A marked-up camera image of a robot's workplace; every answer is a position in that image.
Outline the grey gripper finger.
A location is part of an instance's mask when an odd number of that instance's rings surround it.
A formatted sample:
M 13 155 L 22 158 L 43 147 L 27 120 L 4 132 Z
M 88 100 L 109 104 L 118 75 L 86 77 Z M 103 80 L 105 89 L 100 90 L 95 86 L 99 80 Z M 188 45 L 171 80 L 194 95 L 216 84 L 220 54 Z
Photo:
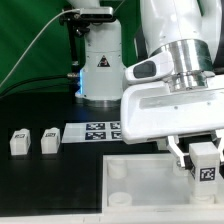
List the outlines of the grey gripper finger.
M 220 162 L 224 163 L 224 129 L 216 130 L 216 138 L 217 138 L 217 149 L 220 153 Z

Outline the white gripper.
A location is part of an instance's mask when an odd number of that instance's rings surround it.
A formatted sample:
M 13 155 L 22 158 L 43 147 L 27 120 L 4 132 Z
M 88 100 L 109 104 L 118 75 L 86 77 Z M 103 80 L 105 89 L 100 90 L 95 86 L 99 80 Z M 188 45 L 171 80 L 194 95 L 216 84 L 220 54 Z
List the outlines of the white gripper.
M 224 75 L 205 74 L 206 86 L 173 91 L 166 82 L 174 62 L 163 52 L 125 70 L 130 85 L 120 109 L 125 143 L 136 144 L 163 137 L 179 167 L 185 167 L 177 136 L 224 129 Z

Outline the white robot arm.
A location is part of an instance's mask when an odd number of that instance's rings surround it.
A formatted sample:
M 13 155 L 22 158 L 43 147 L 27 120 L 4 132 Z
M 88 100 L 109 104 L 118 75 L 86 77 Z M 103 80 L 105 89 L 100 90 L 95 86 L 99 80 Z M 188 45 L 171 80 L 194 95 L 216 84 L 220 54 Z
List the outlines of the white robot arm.
M 222 0 L 140 0 L 144 58 L 120 61 L 120 24 L 99 0 L 68 0 L 89 29 L 76 97 L 120 106 L 125 143 L 165 139 L 183 169 L 224 162 L 224 74 L 214 72 Z

